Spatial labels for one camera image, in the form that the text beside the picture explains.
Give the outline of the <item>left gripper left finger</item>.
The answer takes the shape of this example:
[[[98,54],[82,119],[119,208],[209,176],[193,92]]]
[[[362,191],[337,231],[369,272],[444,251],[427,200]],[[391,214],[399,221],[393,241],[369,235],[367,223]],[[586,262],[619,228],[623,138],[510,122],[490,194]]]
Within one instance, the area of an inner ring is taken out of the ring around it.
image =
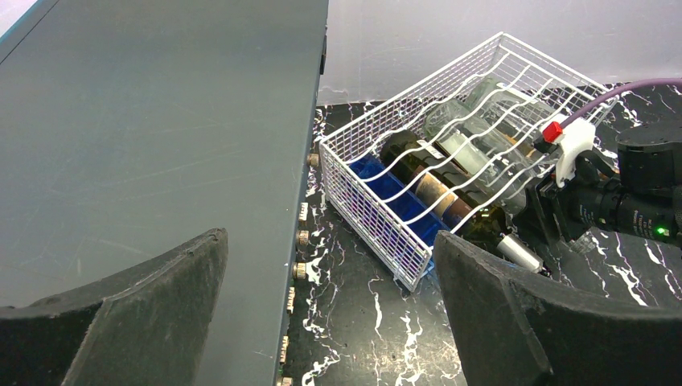
[[[210,229],[29,306],[1,309],[4,385],[191,385],[228,261]]]

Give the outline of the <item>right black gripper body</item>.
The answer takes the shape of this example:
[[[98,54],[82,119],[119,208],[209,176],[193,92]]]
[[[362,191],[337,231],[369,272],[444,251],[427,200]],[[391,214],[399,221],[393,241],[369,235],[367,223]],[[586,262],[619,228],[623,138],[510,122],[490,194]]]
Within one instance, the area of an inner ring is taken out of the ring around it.
[[[558,192],[549,175],[530,178],[523,189],[526,206],[520,214],[514,215],[514,225],[547,245],[559,242],[571,245],[574,242],[572,229],[559,203]]]

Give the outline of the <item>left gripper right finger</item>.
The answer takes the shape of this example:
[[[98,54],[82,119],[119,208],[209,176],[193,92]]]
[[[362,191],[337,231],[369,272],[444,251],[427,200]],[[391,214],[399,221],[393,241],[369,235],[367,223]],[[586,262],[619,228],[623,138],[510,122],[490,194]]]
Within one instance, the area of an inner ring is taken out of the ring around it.
[[[678,310],[563,285],[447,231],[433,259],[468,384],[680,384]]]

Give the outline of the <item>dark green wine bottle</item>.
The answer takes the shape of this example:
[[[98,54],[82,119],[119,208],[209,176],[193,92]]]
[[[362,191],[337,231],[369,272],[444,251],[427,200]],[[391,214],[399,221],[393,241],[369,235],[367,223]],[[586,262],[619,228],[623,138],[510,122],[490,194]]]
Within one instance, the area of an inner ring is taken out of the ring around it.
[[[469,176],[452,162],[436,167],[445,158],[410,131],[389,135],[380,151],[380,161],[389,172],[424,205],[433,204],[432,212],[449,228],[458,227],[457,236],[533,273],[549,274],[544,262],[512,234],[501,207],[491,204],[474,211],[487,196],[473,183],[450,189]]]

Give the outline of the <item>clear short bottle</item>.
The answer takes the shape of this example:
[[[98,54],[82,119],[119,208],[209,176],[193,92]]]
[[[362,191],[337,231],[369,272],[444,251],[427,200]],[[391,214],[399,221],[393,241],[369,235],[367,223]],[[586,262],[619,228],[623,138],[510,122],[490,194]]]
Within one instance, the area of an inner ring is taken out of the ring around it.
[[[425,138],[433,141],[468,175],[478,175],[474,185],[495,202],[517,215],[527,205],[525,180],[535,175],[532,160],[479,114],[454,99],[432,106],[425,113]]]

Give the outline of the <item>blue glass bottle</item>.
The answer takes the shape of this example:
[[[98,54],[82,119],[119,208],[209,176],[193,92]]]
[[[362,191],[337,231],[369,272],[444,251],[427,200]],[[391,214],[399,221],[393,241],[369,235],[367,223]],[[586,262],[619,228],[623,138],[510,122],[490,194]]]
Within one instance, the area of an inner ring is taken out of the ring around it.
[[[349,167],[360,179],[368,179],[384,171],[384,165],[370,154],[351,163]],[[405,187],[405,184],[392,172],[384,172],[378,179],[367,182],[367,185],[380,199],[388,199]],[[387,206],[404,222],[412,220],[426,209],[426,206],[411,191],[406,191],[387,202]],[[438,216],[427,214],[409,224],[408,228],[426,246],[431,247],[438,231],[445,230],[446,225]],[[423,257],[423,253],[417,250],[414,239],[399,233],[390,224],[373,225],[371,230],[373,239],[384,249],[396,268],[402,269],[411,276],[419,276],[422,266],[429,264],[430,259]]]

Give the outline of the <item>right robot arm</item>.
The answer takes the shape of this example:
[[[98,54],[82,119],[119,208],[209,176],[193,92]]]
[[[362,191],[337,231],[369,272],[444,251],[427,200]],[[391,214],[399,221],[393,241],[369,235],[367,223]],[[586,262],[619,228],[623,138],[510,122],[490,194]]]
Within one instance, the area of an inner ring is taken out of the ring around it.
[[[547,244],[578,240],[591,228],[681,245],[681,122],[631,127],[617,137],[618,171],[594,150],[578,154],[563,187],[557,174],[526,187],[516,223]]]

